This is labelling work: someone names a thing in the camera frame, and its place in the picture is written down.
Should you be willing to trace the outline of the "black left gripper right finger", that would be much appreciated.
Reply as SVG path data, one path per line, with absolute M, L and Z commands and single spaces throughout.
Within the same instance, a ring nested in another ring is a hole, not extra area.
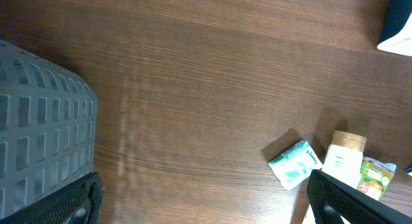
M 343 223 L 344 220 L 350 223 L 411 223 L 411 217 L 321 170 L 312 171 L 306 192 L 316 224 Z

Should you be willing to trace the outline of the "teal white tissue pack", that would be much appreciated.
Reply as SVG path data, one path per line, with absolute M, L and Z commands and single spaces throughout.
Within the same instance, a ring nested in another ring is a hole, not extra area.
M 281 185 L 291 191 L 306 180 L 313 170 L 321 169 L 323 164 L 311 145 L 301 140 L 269 161 L 268 166 Z

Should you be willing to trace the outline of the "white yellow snack bag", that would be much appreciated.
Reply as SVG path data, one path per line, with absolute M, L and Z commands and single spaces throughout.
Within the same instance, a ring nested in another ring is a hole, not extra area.
M 408 175 L 412 176 L 412 167 L 408 167 L 408 168 L 405 170 L 405 172 L 406 172 Z

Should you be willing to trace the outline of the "green snack pouch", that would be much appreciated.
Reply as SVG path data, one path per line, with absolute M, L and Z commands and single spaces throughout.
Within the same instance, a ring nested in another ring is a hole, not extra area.
M 379 201 L 394 177 L 396 169 L 397 166 L 393 163 L 382 163 L 364 156 L 360 168 L 360 180 L 356 189 Z

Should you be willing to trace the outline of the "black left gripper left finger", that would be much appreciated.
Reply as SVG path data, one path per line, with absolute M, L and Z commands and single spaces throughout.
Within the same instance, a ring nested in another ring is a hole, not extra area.
M 98 223 L 104 186 L 97 172 L 75 180 L 1 223 Z

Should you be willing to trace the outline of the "white tube with tan cap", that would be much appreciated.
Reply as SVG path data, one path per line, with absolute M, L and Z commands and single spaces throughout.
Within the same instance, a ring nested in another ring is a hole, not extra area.
M 321 170 L 355 189 L 361 177 L 366 141 L 361 135 L 334 131 Z

